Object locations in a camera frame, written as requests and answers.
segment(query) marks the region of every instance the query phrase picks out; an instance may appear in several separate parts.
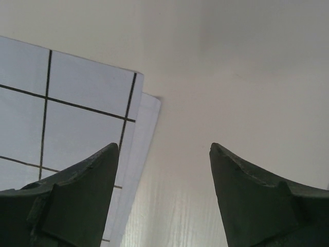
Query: paper with black grid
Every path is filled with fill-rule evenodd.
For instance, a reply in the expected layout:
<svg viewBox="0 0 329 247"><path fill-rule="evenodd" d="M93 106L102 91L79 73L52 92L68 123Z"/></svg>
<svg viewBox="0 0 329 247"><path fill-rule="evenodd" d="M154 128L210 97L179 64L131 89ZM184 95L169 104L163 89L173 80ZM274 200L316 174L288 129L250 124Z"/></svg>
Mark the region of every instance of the paper with black grid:
<svg viewBox="0 0 329 247"><path fill-rule="evenodd" d="M102 246L119 247L160 109L142 84L139 73L0 37L0 190L118 143Z"/></svg>

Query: beige surface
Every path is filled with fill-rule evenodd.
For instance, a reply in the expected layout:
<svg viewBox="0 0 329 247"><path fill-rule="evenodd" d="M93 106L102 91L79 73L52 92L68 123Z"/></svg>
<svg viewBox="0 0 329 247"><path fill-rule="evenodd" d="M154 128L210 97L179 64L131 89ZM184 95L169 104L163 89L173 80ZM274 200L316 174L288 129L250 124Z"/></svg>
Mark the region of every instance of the beige surface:
<svg viewBox="0 0 329 247"><path fill-rule="evenodd" d="M226 246L208 151L329 182L329 1L0 0L0 35L145 74L160 119L123 247Z"/></svg>

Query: black plastic part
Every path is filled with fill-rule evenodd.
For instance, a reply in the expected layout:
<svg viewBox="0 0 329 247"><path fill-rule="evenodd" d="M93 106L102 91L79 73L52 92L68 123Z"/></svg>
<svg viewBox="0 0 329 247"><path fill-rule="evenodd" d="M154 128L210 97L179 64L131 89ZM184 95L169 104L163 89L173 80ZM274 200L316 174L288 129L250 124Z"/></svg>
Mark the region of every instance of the black plastic part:
<svg viewBox="0 0 329 247"><path fill-rule="evenodd" d="M0 246L99 247L118 160L110 144L46 179L0 191Z"/></svg>
<svg viewBox="0 0 329 247"><path fill-rule="evenodd" d="M284 179L219 144L210 160L229 247L329 246L329 191Z"/></svg>

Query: grid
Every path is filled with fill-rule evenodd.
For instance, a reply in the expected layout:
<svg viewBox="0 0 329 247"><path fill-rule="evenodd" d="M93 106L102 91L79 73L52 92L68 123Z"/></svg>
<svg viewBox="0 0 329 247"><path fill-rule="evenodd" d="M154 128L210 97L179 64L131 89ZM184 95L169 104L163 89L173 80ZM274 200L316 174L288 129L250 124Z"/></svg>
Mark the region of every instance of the grid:
<svg viewBox="0 0 329 247"><path fill-rule="evenodd" d="M94 109L94 108L89 108L89 107L86 107L86 106L83 106L83 105L80 105L80 104L75 104L75 103L67 102L67 101L64 101L64 100L49 97L48 93L49 93L49 84L50 84L51 62L52 62L52 50L49 51L49 57L48 57L48 68L47 68L47 80L46 80L46 93L45 93L45 95L32 93L32 92L22 90L22 89L17 89L15 87L11 87L11 86L8 86L8 85L1 84L1 82L0 82L0 88L10 90L10 91L15 91L15 92L18 92L18 93L21 93L21 94L25 94L25 95L29 95L31 97L37 97L37 98L41 98L41 99L45 100L45 102L44 102L44 112L43 112L43 124L42 124L40 164L37 165L37 164L32 164L32 163L27 163L27 162L24 162L24 161L21 161L21 160L17 160L17 159L14 159L12 157L0 156L0 159L16 162L16 163L19 163L19 164L22 164L22 165L25 165L25 166L39 168L39 180L42 178L42 171L43 170L48 170L48 171L52 171L52 172L59 172L59 170L46 167L43 164L45 129L46 129L47 109L48 109L48 102L49 101L53 101L53 102L56 102L56 103L59 103L59 104L68 105L68 106L71 106L71 107L74 107L74 108L79 108L79 109L95 112L95 113L98 113L98 114L118 118L118 119L122 119L123 120L123 125L122 125L122 131L121 131L120 142L119 142L119 152L121 152L127 122L132 122L132 123L136 122L136 120L131 119L128 116L129 116L130 106L131 106L131 103L132 103L132 98L133 98L133 92L134 92L134 88L135 88L137 73L134 73L133 80L132 80L132 83L131 83L131 89L130 89L129 98L128 98L128 102L127 102L127 106L126 106L125 116L120 116L120 115L112 114L110 112L100 111L100 110L97 110L97 109ZM118 189L122 189L122 186L115 185L114 187L118 188Z"/></svg>

